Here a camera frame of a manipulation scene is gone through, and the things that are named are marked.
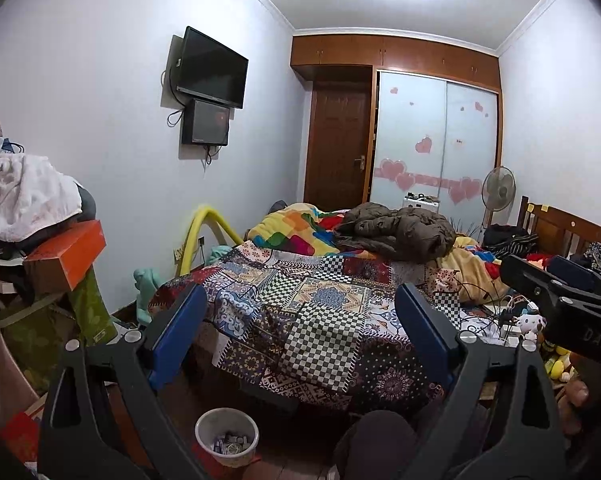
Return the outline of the white trash bin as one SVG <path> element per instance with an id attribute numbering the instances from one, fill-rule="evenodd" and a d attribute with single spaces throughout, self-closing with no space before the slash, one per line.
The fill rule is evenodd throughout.
<path id="1" fill-rule="evenodd" d="M 214 408 L 197 419 L 195 439 L 222 466 L 241 468 L 255 458 L 260 431 L 250 415 L 236 408 Z"/>

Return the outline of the yellow plush toy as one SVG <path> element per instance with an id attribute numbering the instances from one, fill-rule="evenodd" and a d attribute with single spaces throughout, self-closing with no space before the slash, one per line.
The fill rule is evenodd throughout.
<path id="1" fill-rule="evenodd" d="M 567 384 L 576 374 L 571 364 L 571 352 L 560 346 L 548 346 L 549 356 L 544 361 L 544 368 L 552 382 Z"/>

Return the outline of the white plush dog toy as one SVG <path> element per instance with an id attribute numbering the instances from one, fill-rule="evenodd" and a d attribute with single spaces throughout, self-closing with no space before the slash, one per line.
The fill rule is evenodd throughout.
<path id="1" fill-rule="evenodd" d="M 538 335 L 544 330 L 547 320 L 539 314 L 523 314 L 517 318 L 516 326 L 524 340 L 537 341 Z"/>

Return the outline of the teal plush toy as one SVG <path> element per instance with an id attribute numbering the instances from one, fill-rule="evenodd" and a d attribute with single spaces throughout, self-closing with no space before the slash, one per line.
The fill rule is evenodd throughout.
<path id="1" fill-rule="evenodd" d="M 152 317 L 148 305 L 155 292 L 165 281 L 160 278 L 158 273 L 152 268 L 141 268 L 133 271 L 134 286 L 137 289 L 136 309 L 137 320 L 141 325 L 151 323 Z"/>

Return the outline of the yellow floral bedsheet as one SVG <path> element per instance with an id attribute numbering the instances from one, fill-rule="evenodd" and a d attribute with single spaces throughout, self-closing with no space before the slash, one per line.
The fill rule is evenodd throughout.
<path id="1" fill-rule="evenodd" d="M 499 260 L 486 261 L 480 253 L 474 238 L 458 235 L 449 254 L 436 260 L 439 268 L 452 272 L 451 282 L 467 304 L 491 304 L 509 290 L 501 281 Z"/>

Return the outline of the white standing fan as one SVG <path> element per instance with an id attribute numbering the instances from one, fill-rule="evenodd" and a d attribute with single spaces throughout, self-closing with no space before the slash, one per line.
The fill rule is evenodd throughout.
<path id="1" fill-rule="evenodd" d="M 485 207 L 483 228 L 491 225 L 493 216 L 506 220 L 516 196 L 516 180 L 513 171 L 506 166 L 493 168 L 481 187 L 481 200 Z"/>

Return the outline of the brown puffer jacket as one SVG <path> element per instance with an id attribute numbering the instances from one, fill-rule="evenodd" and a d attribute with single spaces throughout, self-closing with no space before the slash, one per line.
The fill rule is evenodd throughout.
<path id="1" fill-rule="evenodd" d="M 350 209 L 333 230 L 342 252 L 366 250 L 393 261 L 424 264 L 451 252 L 457 232 L 437 212 L 407 206 L 389 209 L 364 203 Z"/>

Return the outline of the orange shoe box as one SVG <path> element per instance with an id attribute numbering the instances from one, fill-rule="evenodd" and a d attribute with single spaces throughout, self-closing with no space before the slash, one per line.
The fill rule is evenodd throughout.
<path id="1" fill-rule="evenodd" d="M 106 246 L 99 220 L 78 222 L 42 243 L 24 260 L 37 295 L 72 292 Z"/>

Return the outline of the colourful block blanket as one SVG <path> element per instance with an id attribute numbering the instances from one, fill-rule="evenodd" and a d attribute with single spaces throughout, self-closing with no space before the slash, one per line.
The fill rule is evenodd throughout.
<path id="1" fill-rule="evenodd" d="M 296 203 L 270 212 L 247 238 L 257 247 L 320 257 L 338 254 L 333 232 L 343 222 L 346 210 L 323 211 L 306 203 Z"/>

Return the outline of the red floral gift bag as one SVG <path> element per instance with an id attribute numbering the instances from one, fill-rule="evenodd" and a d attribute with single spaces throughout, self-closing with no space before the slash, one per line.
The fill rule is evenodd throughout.
<path id="1" fill-rule="evenodd" d="M 22 463 L 38 460 L 42 411 L 19 412 L 0 430 L 0 438 Z"/>

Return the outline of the frosted sliding wardrobe doors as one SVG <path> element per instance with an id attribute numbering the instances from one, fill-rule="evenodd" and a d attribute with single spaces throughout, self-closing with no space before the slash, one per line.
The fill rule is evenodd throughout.
<path id="1" fill-rule="evenodd" d="M 433 197 L 454 229 L 478 236 L 483 180 L 498 148 L 498 96 L 467 84 L 396 72 L 377 76 L 369 200 L 391 209 Z"/>

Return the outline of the white fluffy blanket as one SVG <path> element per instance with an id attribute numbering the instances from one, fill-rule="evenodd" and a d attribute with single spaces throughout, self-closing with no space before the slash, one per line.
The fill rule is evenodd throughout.
<path id="1" fill-rule="evenodd" d="M 19 243 L 82 213 L 78 184 L 44 156 L 0 154 L 0 240 Z"/>

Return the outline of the brown wooden door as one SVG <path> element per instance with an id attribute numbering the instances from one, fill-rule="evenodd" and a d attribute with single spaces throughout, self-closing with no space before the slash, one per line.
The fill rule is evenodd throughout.
<path id="1" fill-rule="evenodd" d="M 371 87 L 318 82 L 312 91 L 303 200 L 321 210 L 361 203 L 370 132 Z"/>

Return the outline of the wooden overhead cabinet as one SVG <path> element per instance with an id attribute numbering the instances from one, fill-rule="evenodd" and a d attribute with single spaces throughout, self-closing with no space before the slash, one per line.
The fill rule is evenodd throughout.
<path id="1" fill-rule="evenodd" d="M 296 36 L 291 68 L 308 80 L 328 73 L 358 76 L 368 68 L 433 76 L 500 91 L 498 58 L 437 41 L 397 36 L 334 34 Z"/>

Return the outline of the small black wall monitor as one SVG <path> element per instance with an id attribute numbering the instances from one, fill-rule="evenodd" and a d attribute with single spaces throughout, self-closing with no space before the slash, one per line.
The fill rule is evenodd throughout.
<path id="1" fill-rule="evenodd" d="M 184 107 L 181 143 L 203 146 L 227 146 L 230 110 L 212 102 L 192 100 Z"/>

